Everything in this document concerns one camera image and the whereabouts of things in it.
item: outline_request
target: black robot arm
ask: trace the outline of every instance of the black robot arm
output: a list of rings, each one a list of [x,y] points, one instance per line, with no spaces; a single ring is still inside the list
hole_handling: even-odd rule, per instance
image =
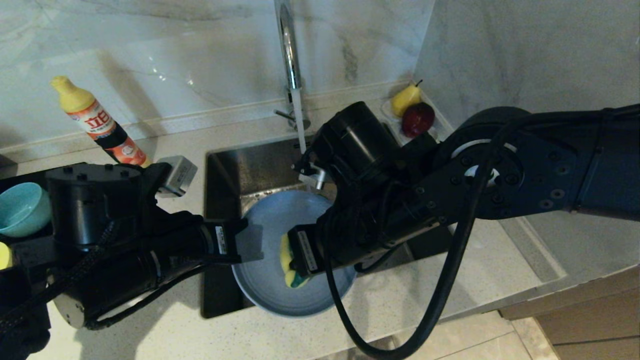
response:
[[[320,129],[294,167],[305,174],[325,169],[338,196],[316,224],[289,231],[290,266],[304,276],[326,271],[340,319],[365,354],[404,359],[440,318],[476,217],[565,210],[640,220],[639,115],[640,105],[541,114],[492,108],[441,144],[423,134],[400,148],[363,102],[353,104]],[[413,336],[395,350],[367,344],[346,314],[333,268],[455,222],[442,273]]]
[[[156,192],[171,173],[168,163],[77,164],[47,173],[54,233],[11,244],[13,266],[0,271],[3,359],[45,347],[48,301],[70,325],[97,330],[208,266],[241,261],[235,235],[245,220],[205,221],[157,207]],[[145,293],[132,307],[99,319]]]

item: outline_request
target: yellow sponge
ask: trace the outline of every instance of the yellow sponge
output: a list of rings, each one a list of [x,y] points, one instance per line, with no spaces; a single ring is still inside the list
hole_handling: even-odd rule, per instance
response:
[[[5,243],[0,243],[0,270],[10,268],[12,265],[11,249]]]
[[[288,287],[297,289],[304,286],[309,279],[304,279],[295,270],[289,267],[293,260],[293,253],[289,246],[289,235],[284,234],[280,238],[280,266],[284,272],[284,281]]]

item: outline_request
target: pear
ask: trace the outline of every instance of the pear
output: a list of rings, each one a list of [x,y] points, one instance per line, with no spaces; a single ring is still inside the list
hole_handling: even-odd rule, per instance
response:
[[[407,86],[391,98],[391,111],[393,111],[395,116],[401,118],[409,106],[420,102],[420,88],[418,85],[420,85],[421,82],[422,80],[418,81],[415,85]]]

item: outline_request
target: faucet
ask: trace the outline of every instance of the faucet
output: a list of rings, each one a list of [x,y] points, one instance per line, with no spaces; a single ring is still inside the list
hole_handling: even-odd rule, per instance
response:
[[[289,90],[301,88],[300,66],[298,65],[298,49],[296,48],[296,32],[293,28],[291,16],[291,3],[289,0],[274,0],[276,16],[278,17],[278,29],[280,30],[280,44],[282,45],[282,57],[287,73]]]
[[[287,73],[288,101],[290,108],[292,103],[291,91],[302,88],[300,81],[300,65],[298,64],[298,49],[296,48],[296,32],[293,28],[293,16],[291,16],[291,3],[289,0],[274,0],[276,16],[278,19],[278,34],[280,35],[280,45],[282,46],[282,58],[284,68]],[[288,120],[289,125],[297,130],[296,118],[291,110],[289,113],[274,110],[279,115]],[[308,128],[310,122],[303,120],[304,128]]]

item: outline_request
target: stainless steel sink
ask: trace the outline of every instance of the stainless steel sink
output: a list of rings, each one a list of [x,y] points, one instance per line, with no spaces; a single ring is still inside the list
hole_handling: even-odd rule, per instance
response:
[[[241,217],[261,198],[286,190],[310,190],[333,202],[336,196],[334,184],[326,183],[322,190],[317,191],[298,181],[298,174],[291,170],[291,165],[299,158],[297,139],[209,154],[205,217]],[[405,245],[378,271],[413,259],[412,252]],[[206,272],[202,294],[202,315],[206,318],[252,306],[236,284],[230,267]]]

